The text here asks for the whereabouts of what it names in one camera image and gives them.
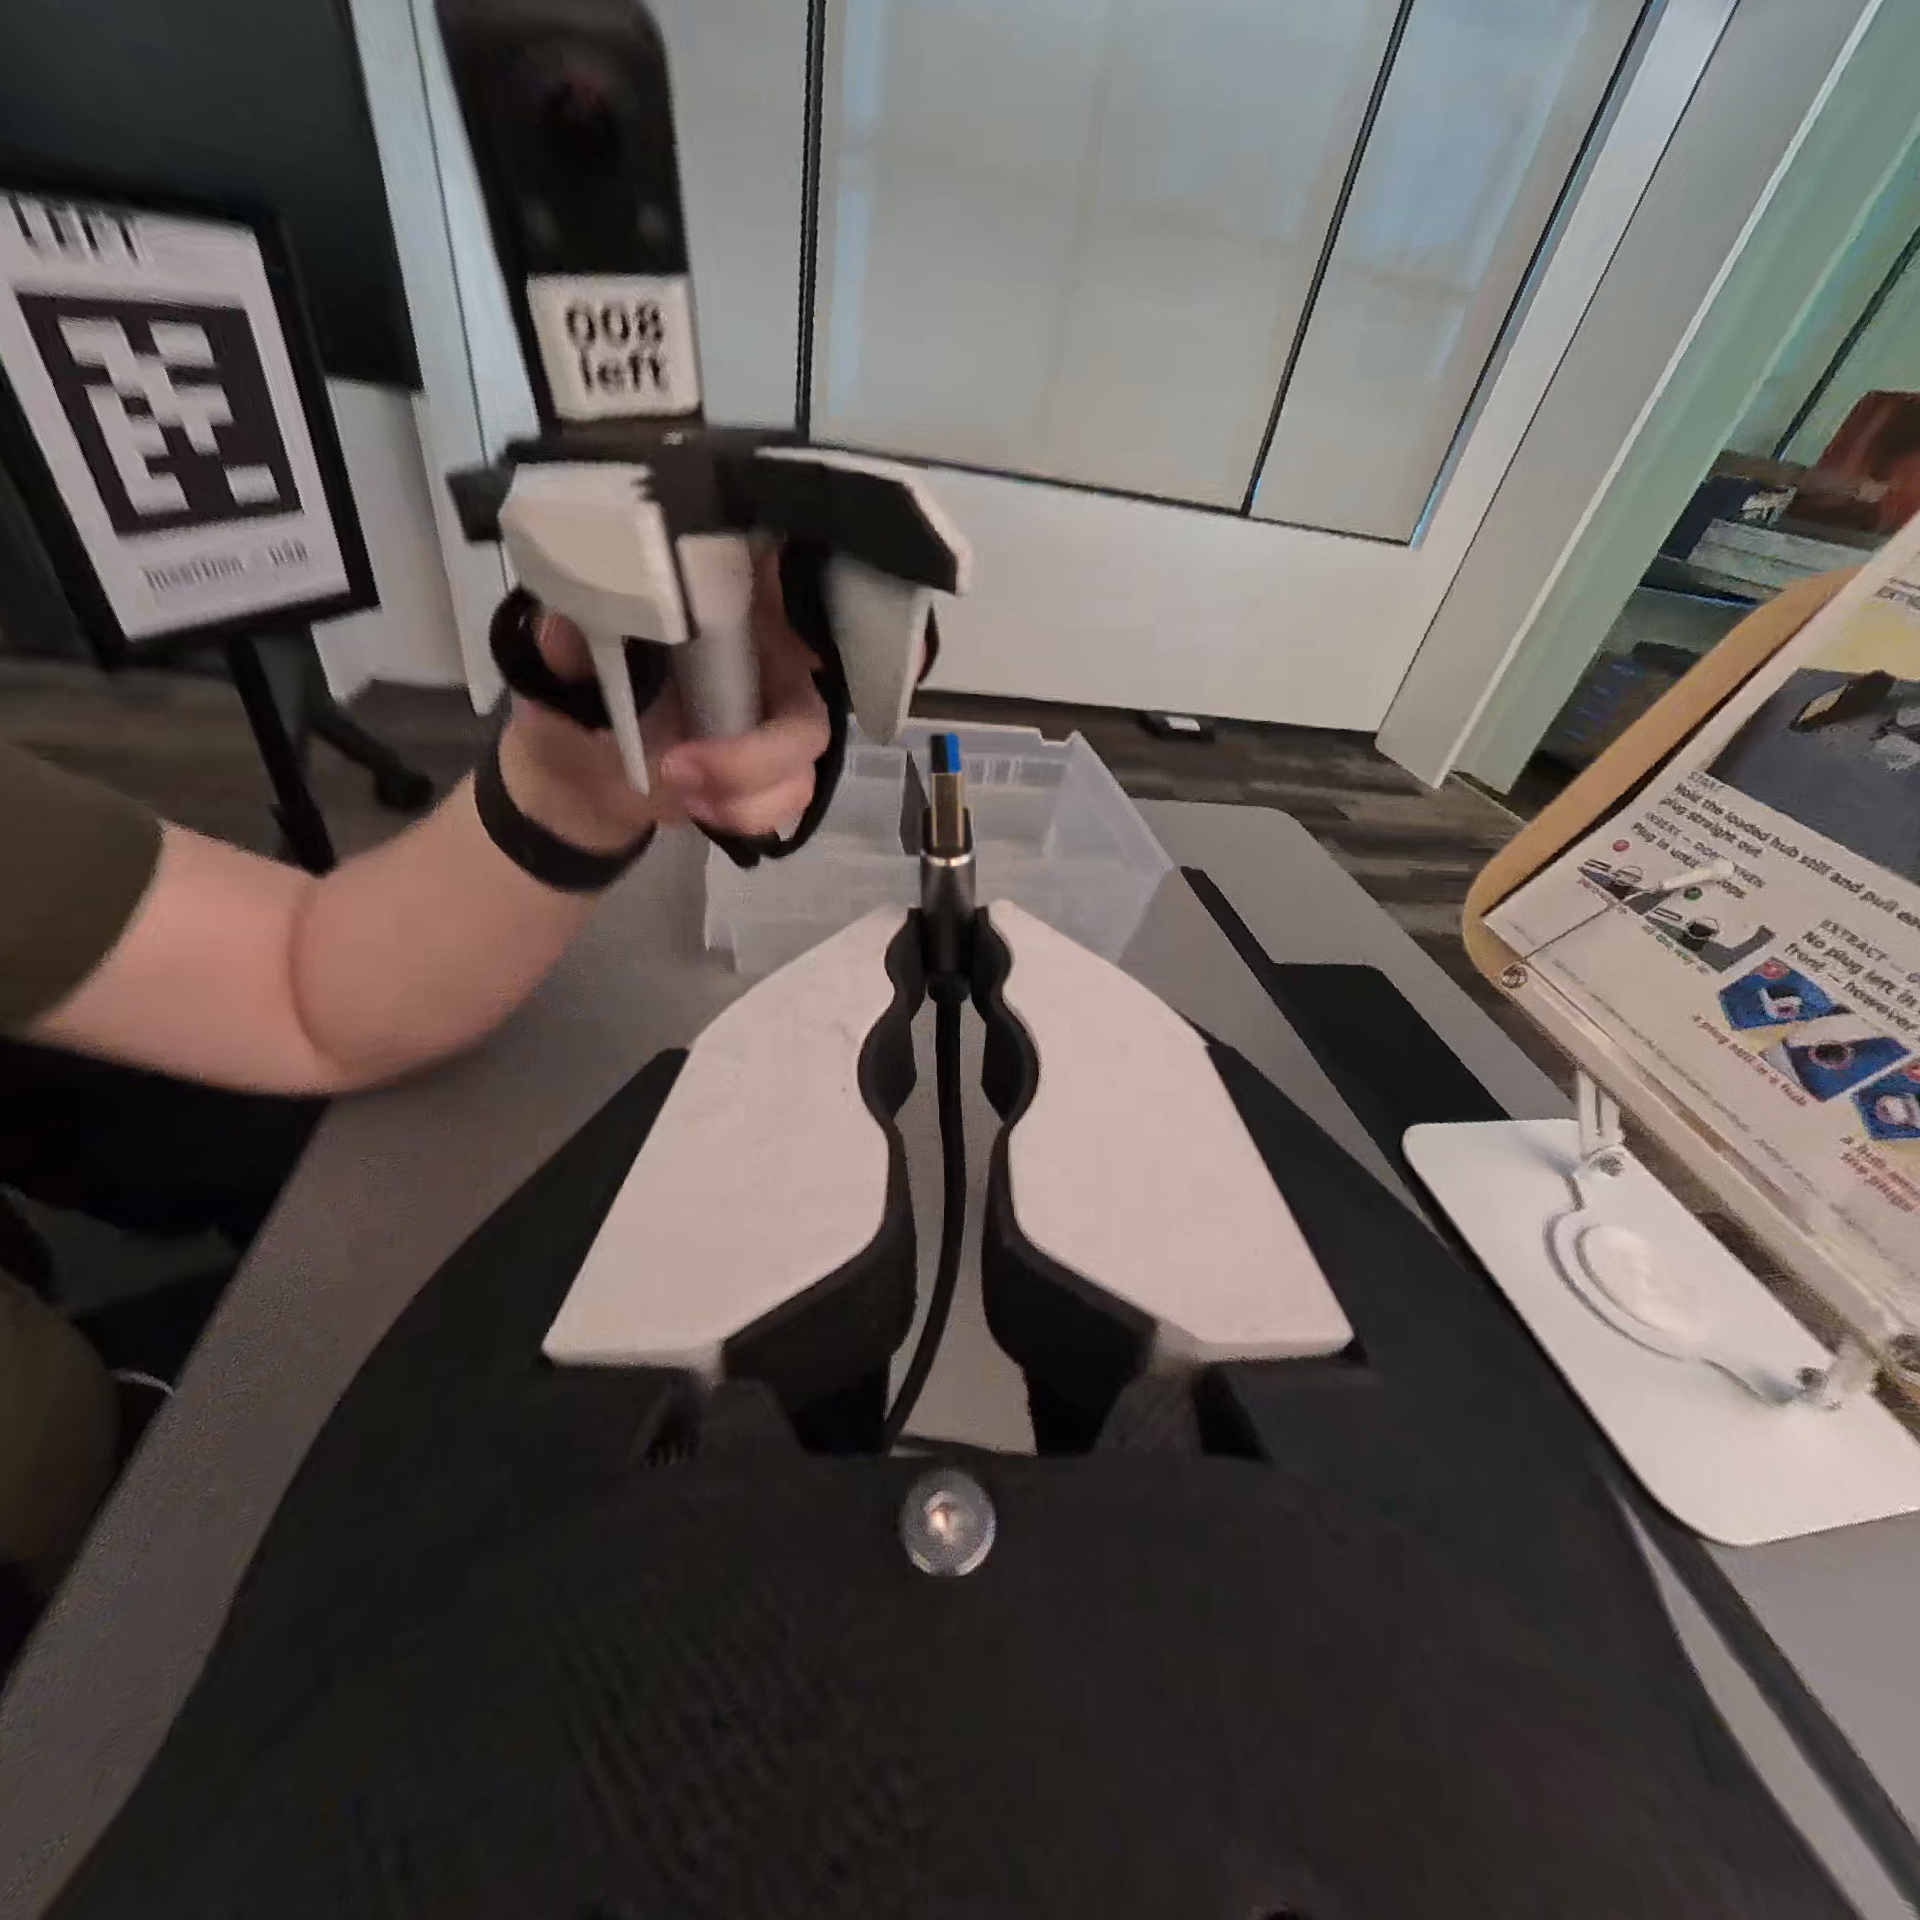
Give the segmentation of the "storage shelf with boxes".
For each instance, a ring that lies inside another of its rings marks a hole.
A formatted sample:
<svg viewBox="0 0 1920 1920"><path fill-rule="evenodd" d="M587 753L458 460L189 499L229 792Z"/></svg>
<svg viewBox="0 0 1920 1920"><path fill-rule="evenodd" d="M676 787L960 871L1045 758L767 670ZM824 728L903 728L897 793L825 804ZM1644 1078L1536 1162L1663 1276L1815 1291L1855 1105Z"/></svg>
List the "storage shelf with boxes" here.
<svg viewBox="0 0 1920 1920"><path fill-rule="evenodd" d="M1917 502L1917 396L1868 392L1809 465L1730 452L1692 494L1551 721L1531 774L1585 771L1754 608L1861 566Z"/></svg>

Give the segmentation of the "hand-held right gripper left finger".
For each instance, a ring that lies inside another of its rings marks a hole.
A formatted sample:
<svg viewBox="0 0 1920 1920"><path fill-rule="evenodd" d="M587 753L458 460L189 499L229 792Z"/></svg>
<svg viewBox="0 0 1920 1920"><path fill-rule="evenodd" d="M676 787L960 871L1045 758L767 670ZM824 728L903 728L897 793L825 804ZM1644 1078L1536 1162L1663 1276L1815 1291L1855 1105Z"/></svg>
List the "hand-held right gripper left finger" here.
<svg viewBox="0 0 1920 1920"><path fill-rule="evenodd" d="M754 1379L785 1396L884 1369L922 1276L897 1124L920 1008L920 934L879 907L714 1020L680 1058L544 1359Z"/></svg>

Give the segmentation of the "olive trousers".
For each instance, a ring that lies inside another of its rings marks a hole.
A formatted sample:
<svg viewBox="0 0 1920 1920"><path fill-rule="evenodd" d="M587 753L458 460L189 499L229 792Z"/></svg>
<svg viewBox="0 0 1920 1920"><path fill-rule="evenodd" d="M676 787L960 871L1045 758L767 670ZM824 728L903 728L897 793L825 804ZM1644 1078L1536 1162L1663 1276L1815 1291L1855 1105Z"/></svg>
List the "olive trousers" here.
<svg viewBox="0 0 1920 1920"><path fill-rule="evenodd" d="M50 1258L3 1204L3 1563L53 1598L121 1471L121 1396L56 1297Z"/></svg>

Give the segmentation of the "black wristband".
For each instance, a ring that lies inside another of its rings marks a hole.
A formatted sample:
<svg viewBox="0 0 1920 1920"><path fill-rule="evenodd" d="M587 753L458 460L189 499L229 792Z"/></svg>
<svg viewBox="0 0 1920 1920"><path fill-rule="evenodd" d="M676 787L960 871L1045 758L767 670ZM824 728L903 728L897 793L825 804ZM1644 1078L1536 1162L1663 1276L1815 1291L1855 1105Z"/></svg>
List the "black wristband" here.
<svg viewBox="0 0 1920 1920"><path fill-rule="evenodd" d="M493 731L471 777L471 803L488 841L527 879L567 896L600 896L640 865L658 840L649 826L625 848L579 848L539 826L512 799L500 766L504 731Z"/></svg>

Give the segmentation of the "white board stand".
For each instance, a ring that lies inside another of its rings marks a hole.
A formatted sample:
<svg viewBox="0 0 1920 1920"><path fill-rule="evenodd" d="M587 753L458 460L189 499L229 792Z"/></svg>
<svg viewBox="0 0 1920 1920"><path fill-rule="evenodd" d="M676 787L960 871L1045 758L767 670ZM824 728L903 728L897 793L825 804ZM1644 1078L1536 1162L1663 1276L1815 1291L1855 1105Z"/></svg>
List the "white board stand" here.
<svg viewBox="0 0 1920 1920"><path fill-rule="evenodd" d="M1821 1342L1618 1138L1577 1120L1425 1122L1404 1156L1640 1489L1759 1547L1917 1511L1881 1355Z"/></svg>

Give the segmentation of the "person's left forearm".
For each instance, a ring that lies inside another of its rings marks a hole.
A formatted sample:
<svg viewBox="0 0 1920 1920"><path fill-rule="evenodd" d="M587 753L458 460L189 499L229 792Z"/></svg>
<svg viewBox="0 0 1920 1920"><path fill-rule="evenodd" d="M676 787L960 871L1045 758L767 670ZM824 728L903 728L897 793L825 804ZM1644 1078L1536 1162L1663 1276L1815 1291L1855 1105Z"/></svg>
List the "person's left forearm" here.
<svg viewBox="0 0 1920 1920"><path fill-rule="evenodd" d="M594 907L511 863L466 785L324 879L168 823L128 924L23 1036L226 1091L376 1088L498 1028Z"/></svg>

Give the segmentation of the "wooden instruction sheet board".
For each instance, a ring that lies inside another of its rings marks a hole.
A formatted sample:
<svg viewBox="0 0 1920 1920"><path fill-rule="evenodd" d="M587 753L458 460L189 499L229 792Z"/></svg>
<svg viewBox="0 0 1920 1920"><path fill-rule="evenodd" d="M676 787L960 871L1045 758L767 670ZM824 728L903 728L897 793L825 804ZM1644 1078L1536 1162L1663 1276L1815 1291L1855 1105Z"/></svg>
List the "wooden instruction sheet board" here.
<svg viewBox="0 0 1920 1920"><path fill-rule="evenodd" d="M1915 520L1690 670L1480 874L1477 971L1896 1368L1917 1331Z"/></svg>

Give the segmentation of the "black usb cable grey plug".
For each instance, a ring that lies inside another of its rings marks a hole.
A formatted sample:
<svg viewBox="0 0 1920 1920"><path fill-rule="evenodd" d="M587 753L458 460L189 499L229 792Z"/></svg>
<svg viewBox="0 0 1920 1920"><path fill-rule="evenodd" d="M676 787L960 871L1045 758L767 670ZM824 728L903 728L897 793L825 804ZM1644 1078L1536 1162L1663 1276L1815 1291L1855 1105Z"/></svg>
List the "black usb cable grey plug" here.
<svg viewBox="0 0 1920 1920"><path fill-rule="evenodd" d="M968 1212L970 1152L963 1091L963 1022L972 994L977 922L977 840L957 735L928 740L928 803L920 844L920 936L932 998L936 1108L943 1142L945 1220L928 1307L906 1375L888 1409L881 1448L906 1438L949 1331L957 1291Z"/></svg>

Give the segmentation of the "olive shirt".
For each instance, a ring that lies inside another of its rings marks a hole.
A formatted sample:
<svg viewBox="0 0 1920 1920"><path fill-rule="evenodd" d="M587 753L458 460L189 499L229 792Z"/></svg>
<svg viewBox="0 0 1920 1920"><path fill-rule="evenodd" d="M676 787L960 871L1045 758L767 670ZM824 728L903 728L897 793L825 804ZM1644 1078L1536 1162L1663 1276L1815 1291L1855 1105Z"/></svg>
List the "olive shirt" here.
<svg viewBox="0 0 1920 1920"><path fill-rule="evenodd" d="M146 807L3 748L3 1032L66 1003L128 931L160 863Z"/></svg>

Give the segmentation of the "clear plastic bin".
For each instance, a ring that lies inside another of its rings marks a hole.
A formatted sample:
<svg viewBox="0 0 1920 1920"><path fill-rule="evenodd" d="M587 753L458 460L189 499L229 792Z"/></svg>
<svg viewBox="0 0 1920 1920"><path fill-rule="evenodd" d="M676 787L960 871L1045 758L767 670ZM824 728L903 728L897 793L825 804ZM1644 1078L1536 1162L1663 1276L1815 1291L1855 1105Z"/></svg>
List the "clear plastic bin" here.
<svg viewBox="0 0 1920 1920"><path fill-rule="evenodd" d="M977 899L1012 900L1117 963L1170 871L1170 858L1081 735L911 726L897 744L857 731L824 826L788 858L738 870L711 850L704 947L762 977L876 907L922 900L928 744L963 753L977 840Z"/></svg>

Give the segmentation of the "black easel stand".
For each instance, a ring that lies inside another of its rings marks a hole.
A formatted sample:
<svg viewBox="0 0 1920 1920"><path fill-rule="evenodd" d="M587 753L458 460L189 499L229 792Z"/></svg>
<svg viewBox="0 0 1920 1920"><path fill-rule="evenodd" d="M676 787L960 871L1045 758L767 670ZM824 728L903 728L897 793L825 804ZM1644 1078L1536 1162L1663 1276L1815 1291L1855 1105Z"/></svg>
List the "black easel stand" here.
<svg viewBox="0 0 1920 1920"><path fill-rule="evenodd" d="M324 875L338 865L308 782L313 740L361 768L385 810L421 814L432 804L435 785L335 700L308 624L279 624L231 638L224 642L224 662L269 782L282 850L303 871Z"/></svg>

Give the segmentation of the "black white marker sign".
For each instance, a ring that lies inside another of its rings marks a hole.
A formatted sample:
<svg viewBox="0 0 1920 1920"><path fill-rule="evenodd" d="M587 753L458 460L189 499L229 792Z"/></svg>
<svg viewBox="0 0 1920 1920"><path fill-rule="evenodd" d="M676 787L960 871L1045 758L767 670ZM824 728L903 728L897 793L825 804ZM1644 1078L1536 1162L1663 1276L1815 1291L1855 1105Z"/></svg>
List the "black white marker sign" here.
<svg viewBox="0 0 1920 1920"><path fill-rule="evenodd" d="M8 170L3 372L4 455L105 666L378 611L268 210Z"/></svg>

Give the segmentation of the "person's left hand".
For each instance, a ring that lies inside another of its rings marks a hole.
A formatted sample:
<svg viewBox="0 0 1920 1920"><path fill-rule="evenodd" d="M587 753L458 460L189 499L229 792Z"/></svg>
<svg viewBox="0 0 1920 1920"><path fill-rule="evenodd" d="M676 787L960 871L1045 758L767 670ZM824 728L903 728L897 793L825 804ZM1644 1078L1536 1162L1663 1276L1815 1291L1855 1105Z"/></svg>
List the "person's left hand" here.
<svg viewBox="0 0 1920 1920"><path fill-rule="evenodd" d="M649 792L621 768L611 735L512 698L496 763L515 807L562 844L616 855L649 831L697 826L740 840L799 828L813 793L813 766L829 745L829 712L813 684L817 655L787 623L781 552L754 548L752 636L760 662L760 728L740 736L691 736L664 698L642 722Z"/></svg>

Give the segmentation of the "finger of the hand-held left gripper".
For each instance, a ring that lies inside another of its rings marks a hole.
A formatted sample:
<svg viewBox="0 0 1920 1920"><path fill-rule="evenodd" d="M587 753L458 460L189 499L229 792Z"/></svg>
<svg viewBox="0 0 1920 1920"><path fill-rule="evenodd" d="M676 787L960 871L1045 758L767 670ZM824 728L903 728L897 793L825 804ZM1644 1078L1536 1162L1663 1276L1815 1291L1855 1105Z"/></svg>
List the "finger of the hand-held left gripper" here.
<svg viewBox="0 0 1920 1920"><path fill-rule="evenodd" d="M632 787L655 771L642 721L693 638L680 566L644 470L521 465L498 507L516 583L583 638Z"/></svg>
<svg viewBox="0 0 1920 1920"><path fill-rule="evenodd" d="M834 666L864 739L890 744L937 657L937 604L975 552L924 473L829 449L752 455L754 526L779 539L787 619Z"/></svg>

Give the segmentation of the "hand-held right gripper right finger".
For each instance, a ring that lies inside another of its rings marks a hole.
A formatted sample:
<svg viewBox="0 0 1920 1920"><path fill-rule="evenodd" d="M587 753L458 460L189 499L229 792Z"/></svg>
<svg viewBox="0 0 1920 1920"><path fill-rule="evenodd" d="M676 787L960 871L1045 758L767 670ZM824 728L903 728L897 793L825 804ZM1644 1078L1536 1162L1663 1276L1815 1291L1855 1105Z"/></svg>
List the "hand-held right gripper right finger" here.
<svg viewBox="0 0 1920 1920"><path fill-rule="evenodd" d="M984 922L1037 1058L1007 1131L1018 1241L1139 1312L1159 1369L1346 1352L1353 1326L1202 1033L1019 904Z"/></svg>

